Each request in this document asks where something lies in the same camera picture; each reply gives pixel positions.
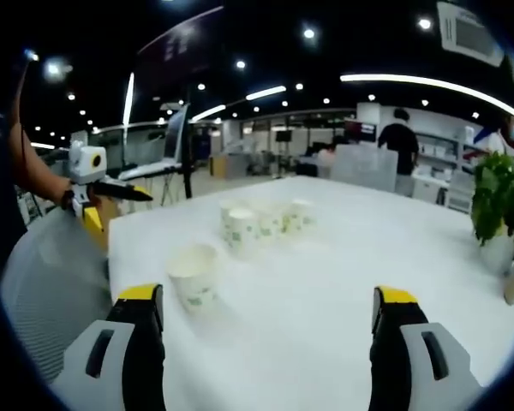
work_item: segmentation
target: green leaves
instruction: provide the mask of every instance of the green leaves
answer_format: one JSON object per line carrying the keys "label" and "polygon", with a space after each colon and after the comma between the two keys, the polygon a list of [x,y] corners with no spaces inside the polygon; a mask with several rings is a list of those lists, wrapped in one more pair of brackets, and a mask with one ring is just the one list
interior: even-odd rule
{"label": "green leaves", "polygon": [[514,159],[494,152],[475,168],[472,222],[476,238],[484,245],[506,224],[514,233]]}

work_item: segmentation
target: floor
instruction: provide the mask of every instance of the floor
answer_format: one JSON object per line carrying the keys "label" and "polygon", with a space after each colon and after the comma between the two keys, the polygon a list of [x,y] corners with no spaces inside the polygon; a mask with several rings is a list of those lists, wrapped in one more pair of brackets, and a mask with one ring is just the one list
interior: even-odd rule
{"label": "floor", "polygon": [[[220,191],[231,190],[233,188],[246,187],[260,182],[268,182],[272,179],[270,176],[247,176],[235,180],[223,180],[212,177],[209,175],[208,169],[197,170],[191,178],[192,192],[194,197],[202,195],[217,193]],[[132,203],[130,201],[123,201],[120,204],[122,214],[129,214],[130,212],[150,210],[152,208],[160,207],[162,203],[162,195],[164,192],[164,176],[154,177],[151,179],[137,179],[130,183],[146,188],[146,190],[153,196],[152,203]],[[164,199],[164,206],[171,206],[179,201],[185,200],[185,192],[182,181],[182,176],[174,175],[171,177],[169,190],[166,192]]]}

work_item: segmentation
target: black ceiling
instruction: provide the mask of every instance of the black ceiling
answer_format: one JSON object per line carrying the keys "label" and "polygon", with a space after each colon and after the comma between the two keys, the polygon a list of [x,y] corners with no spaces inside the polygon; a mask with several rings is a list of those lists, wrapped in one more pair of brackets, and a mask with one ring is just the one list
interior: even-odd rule
{"label": "black ceiling", "polygon": [[[339,76],[350,73],[413,74],[448,80],[514,106],[514,84],[506,59],[500,68],[493,68],[445,52],[438,25],[428,33],[417,27],[419,16],[433,21],[437,18],[433,1],[321,0],[307,5],[280,0],[96,3],[1,3],[0,20],[7,22],[1,35],[7,41],[0,42],[0,57],[19,52],[22,47],[34,48],[40,55],[40,62],[31,63],[29,68],[21,107],[22,121],[32,140],[60,145],[59,135],[88,128],[88,118],[98,127],[121,123],[129,73],[138,63],[137,51],[177,23],[221,5],[224,16],[217,33],[219,42],[210,54],[210,67],[187,75],[174,86],[147,94],[137,92],[134,122],[165,116],[159,111],[161,103],[186,100],[188,90],[193,90],[192,108],[199,112],[277,85],[285,85],[288,92],[255,104],[242,101],[221,116],[233,111],[241,118],[254,116],[254,105],[261,108],[260,115],[321,108],[323,98],[331,100],[329,107],[355,107],[370,93],[382,104],[408,107],[420,107],[425,98],[430,102],[428,110],[469,120],[474,111],[479,111],[479,122],[484,123],[499,115],[498,110],[480,100],[431,87],[341,83]],[[494,22],[492,29],[503,33],[514,45],[511,1],[498,15],[483,8],[484,3],[481,6],[476,11],[485,11],[484,19]],[[317,32],[314,46],[302,38],[305,26]],[[44,61],[57,56],[67,59],[73,71],[64,83],[51,85],[41,72]],[[242,72],[234,67],[238,58],[247,63]],[[199,82],[206,84],[204,92],[194,91]],[[304,84],[302,92],[295,91],[297,82]],[[67,99],[68,92],[75,94],[75,101]],[[161,101],[153,101],[154,96],[160,96]],[[283,100],[290,102],[289,107],[282,107]],[[80,116],[80,110],[87,115]],[[34,131],[37,125],[42,128],[39,132]],[[55,137],[49,136],[50,131],[56,133]]]}

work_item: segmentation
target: white table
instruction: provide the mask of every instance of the white table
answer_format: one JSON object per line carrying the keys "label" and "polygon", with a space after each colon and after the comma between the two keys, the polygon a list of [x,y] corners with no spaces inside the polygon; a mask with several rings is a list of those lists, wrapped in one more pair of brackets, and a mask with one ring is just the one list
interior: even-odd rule
{"label": "white table", "polygon": [[[224,198],[309,199],[312,239],[233,260],[218,238]],[[348,184],[294,177],[112,220],[111,292],[164,284],[168,410],[368,409],[374,286],[407,289],[469,351],[489,383],[514,347],[514,307],[479,260],[468,216]],[[220,304],[192,318],[165,275],[181,246],[221,255]]]}

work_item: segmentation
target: chair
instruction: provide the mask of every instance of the chair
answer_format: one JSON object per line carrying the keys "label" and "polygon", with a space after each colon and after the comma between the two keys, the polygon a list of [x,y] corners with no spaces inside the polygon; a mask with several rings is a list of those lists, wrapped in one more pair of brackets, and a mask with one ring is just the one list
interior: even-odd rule
{"label": "chair", "polygon": [[472,212],[474,191],[474,176],[462,170],[454,170],[451,184],[445,194],[445,206],[452,210],[470,214]]}
{"label": "chair", "polygon": [[106,270],[105,253],[61,209],[32,224],[10,255],[1,300],[46,383],[63,369],[64,350],[112,308]]}
{"label": "chair", "polygon": [[364,145],[337,146],[330,179],[394,193],[397,152]]}

